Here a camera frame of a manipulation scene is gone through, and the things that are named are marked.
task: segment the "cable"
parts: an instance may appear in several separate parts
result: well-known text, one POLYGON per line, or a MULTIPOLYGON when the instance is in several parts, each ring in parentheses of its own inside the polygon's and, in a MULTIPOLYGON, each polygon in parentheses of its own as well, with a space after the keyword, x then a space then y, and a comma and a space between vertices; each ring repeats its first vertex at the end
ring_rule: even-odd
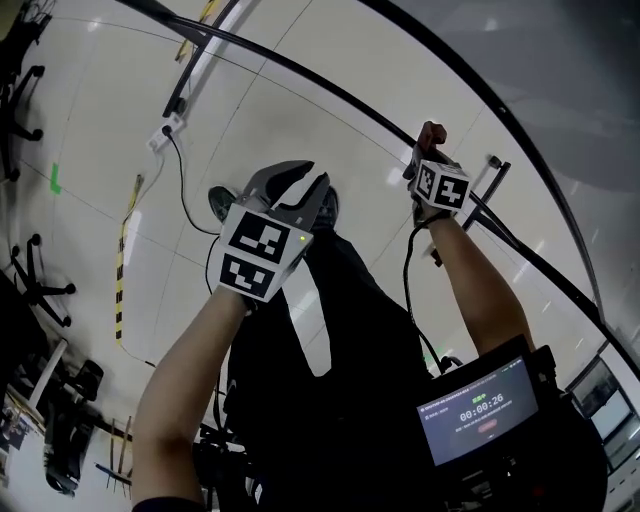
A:
POLYGON ((411 291, 409 290, 409 263, 411 262, 411 256, 413 255, 413 240, 418 234, 418 232, 424 229, 431 220, 432 219, 429 218, 420 222, 415 228, 413 228, 411 235, 409 235, 409 243, 407 246, 407 257, 404 260, 404 268, 402 269, 402 280, 404 282, 404 297, 407 302, 407 311, 409 312, 409 317, 411 318, 411 322, 413 323, 414 327, 418 331, 418 335, 420 336, 420 338, 422 338, 422 341, 424 341, 425 345, 429 349, 429 352, 431 353, 431 357, 433 357, 433 360, 435 361, 436 366, 438 367, 438 371, 440 372, 441 375, 443 375, 444 372, 446 371, 446 368, 440 361, 438 354, 436 354, 436 351, 434 350, 433 346, 431 345, 427 337, 424 335, 424 333, 420 330, 420 328, 416 324, 416 320, 413 317, 413 308, 411 306, 411 291))
POLYGON ((213 292, 211 291, 211 285, 209 284, 209 260, 211 259, 211 251, 213 251, 213 246, 216 245, 216 242, 220 238, 220 235, 216 236, 211 243, 211 247, 209 247, 209 252, 207 253, 207 262, 204 264, 204 280, 207 282, 207 288, 209 288, 209 294, 211 295, 213 292))
MULTIPOLYGON (((209 252, 207 253, 207 262, 204 265, 204 280, 207 282, 207 288, 209 289, 209 294, 212 294, 211 284, 209 283, 209 260, 211 259, 211 252, 213 251, 213 246, 216 245, 216 242, 220 238, 220 235, 217 235, 213 242, 211 242, 211 246, 209 247, 209 252)), ((216 389, 213 396, 213 419, 216 422, 216 426, 218 427, 218 432, 226 432, 227 431, 227 422, 225 420, 224 428, 222 427, 222 423, 220 421, 220 395, 227 396, 226 393, 220 391, 220 375, 218 375, 218 380, 216 381, 216 389)))
POLYGON ((171 128, 169 126, 166 126, 166 125, 163 126, 162 127, 162 133, 171 141, 171 144, 173 144, 173 147, 175 148, 176 153, 178 154, 178 165, 179 165, 179 169, 180 169, 180 200, 182 201, 182 208, 184 208, 184 213, 187 216, 187 219, 189 220, 189 223, 194 227, 194 229, 197 229, 201 233, 205 233, 207 235, 213 235, 213 236, 220 235, 220 233, 216 233, 214 231, 207 231, 206 229, 202 229, 195 222, 193 222, 193 219, 191 218, 191 215, 189 214, 189 210, 187 208, 187 203, 184 200, 184 171, 182 169, 182 155, 180 154, 180 150, 178 149, 178 145, 176 144, 176 141, 173 140, 173 137, 171 136, 171 128))

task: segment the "timer display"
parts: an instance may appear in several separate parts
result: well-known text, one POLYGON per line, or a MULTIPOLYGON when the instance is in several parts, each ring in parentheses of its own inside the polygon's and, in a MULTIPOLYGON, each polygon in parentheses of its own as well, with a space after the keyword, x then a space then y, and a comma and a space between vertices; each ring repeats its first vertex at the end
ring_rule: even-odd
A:
POLYGON ((464 388, 418 407, 436 465, 479 448, 538 411, 521 357, 464 388))
POLYGON ((460 421, 468 421, 473 418, 476 414, 482 414, 483 412, 488 411, 492 407, 501 404, 504 401, 504 397, 502 393, 498 393, 497 396, 489 399, 488 402, 483 402, 478 404, 472 411, 466 411, 460 414, 460 421))

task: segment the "black cable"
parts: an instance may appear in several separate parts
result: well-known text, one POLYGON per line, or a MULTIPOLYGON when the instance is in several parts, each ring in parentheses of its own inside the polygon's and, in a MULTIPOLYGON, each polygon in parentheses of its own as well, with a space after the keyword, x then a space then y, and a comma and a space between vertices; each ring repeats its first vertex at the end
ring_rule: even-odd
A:
POLYGON ((427 220, 423 220, 415 228, 413 228, 411 235, 409 235, 409 243, 407 246, 407 257, 404 260, 404 268, 402 269, 402 280, 404 282, 404 298, 407 302, 407 311, 409 312, 409 317, 411 318, 411 322, 413 323, 414 327, 418 331, 418 335, 420 336, 420 338, 422 338, 422 341, 424 341, 425 345, 429 349, 429 352, 431 353, 431 357, 433 357, 433 360, 435 361, 436 366, 438 367, 438 371, 440 372, 441 375, 443 375, 444 372, 446 371, 446 368, 440 361, 438 354, 436 354, 436 351, 434 350, 433 346, 431 345, 427 337, 420 330, 420 328, 418 327, 418 324, 416 324, 415 318, 413 317, 413 308, 411 306, 411 291, 409 290, 409 263, 411 262, 411 256, 413 255, 413 239, 416 237, 418 232, 424 229, 427 226, 427 224, 429 224, 429 222, 432 220, 433 219, 431 218, 427 220))
POLYGON ((176 153, 178 154, 178 166, 179 166, 178 168, 180 170, 180 200, 182 201, 182 208, 184 208, 184 213, 187 216, 189 223, 194 227, 194 229, 197 229, 201 233, 205 233, 207 235, 218 236, 220 235, 220 233, 216 233, 214 231, 207 231, 206 229, 202 229, 200 226, 198 226, 195 222, 193 222, 193 219, 189 214, 187 203, 184 200, 184 171, 182 169, 182 155, 180 154, 180 150, 178 149, 178 145, 176 144, 176 141, 173 140, 173 137, 171 136, 171 128, 169 128, 168 130, 167 128, 169 127, 164 126, 162 128, 162 133, 171 141, 171 144, 173 144, 173 147, 175 148, 176 153))
POLYGON ((211 259, 211 251, 213 251, 213 246, 216 245, 216 242, 220 238, 220 235, 216 236, 211 242, 211 247, 209 247, 209 252, 207 253, 207 262, 204 264, 204 280, 207 282, 207 288, 209 288, 209 294, 212 294, 211 285, 209 284, 209 260, 211 259))

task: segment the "person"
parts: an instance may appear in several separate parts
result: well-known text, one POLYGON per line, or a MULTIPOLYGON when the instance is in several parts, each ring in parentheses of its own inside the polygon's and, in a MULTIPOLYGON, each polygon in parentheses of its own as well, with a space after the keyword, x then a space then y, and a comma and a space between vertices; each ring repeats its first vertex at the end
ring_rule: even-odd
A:
MULTIPOLYGON (((428 122, 418 143, 426 153, 445 139, 444 128, 428 122)), ((223 202, 214 197, 219 217, 223 202)), ((422 219, 438 213, 421 206, 422 219)), ((432 377, 408 312, 335 232, 338 212, 330 189, 304 257, 326 321, 331 370, 312 374, 282 291, 247 316, 241 295, 217 287, 140 401, 133 443, 137 512, 203 510, 192 443, 230 347, 233 397, 225 409, 260 474, 260 507, 371 510, 425 501, 428 469, 416 469, 408 425, 417 392, 432 377)), ((520 335, 533 347, 518 299, 461 226, 440 215, 427 229, 478 354, 520 335)))

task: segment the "floor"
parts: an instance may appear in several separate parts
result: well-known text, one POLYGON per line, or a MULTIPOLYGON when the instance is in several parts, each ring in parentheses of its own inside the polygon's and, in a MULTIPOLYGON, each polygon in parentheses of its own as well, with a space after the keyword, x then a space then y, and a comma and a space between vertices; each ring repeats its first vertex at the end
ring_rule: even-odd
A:
MULTIPOLYGON (((165 0, 197 18, 203 0, 165 0)), ((555 203, 522 151, 480 99, 442 62, 356 0, 254 0, 229 28, 313 69, 417 135, 428 119, 445 125, 443 151, 482 192, 494 170, 489 156, 512 163, 490 205, 510 229, 591 295, 587 275, 555 203)), ((158 362, 205 302, 211 237, 193 229, 180 204, 176 154, 145 147, 184 62, 181 38, 114 0, 58 0, 54 19, 24 69, 46 66, 23 112, 38 143, 18 148, 22 176, 4 185, 7 246, 43 237, 48 283, 75 283, 61 301, 73 319, 60 330, 74 350, 105 370, 97 405, 125 422, 152 369, 129 357, 114 337, 116 251, 120 223, 137 174, 154 183, 136 209, 124 270, 127 351, 158 362), (52 175, 54 165, 57 176, 52 175)), ((338 232, 351 240, 380 286, 404 304, 401 271, 410 232, 410 200, 401 177, 410 155, 401 141, 317 86, 225 44, 192 90, 179 145, 185 195, 194 220, 219 225, 209 187, 243 188, 257 169, 289 159, 316 162, 340 197, 338 232)), ((289 194, 302 193, 297 187, 289 194)), ((480 228, 470 235, 512 284, 534 341, 552 347, 567 384, 601 343, 595 328, 554 286, 480 228)), ((444 269, 424 254, 419 237, 411 269, 414 311, 439 354, 477 357, 456 309, 444 269)), ((3 266, 8 254, 2 250, 3 266)), ((285 284, 291 316, 311 368, 330 367, 317 291, 304 264, 285 284)), ((427 357, 427 362, 434 367, 427 357)))

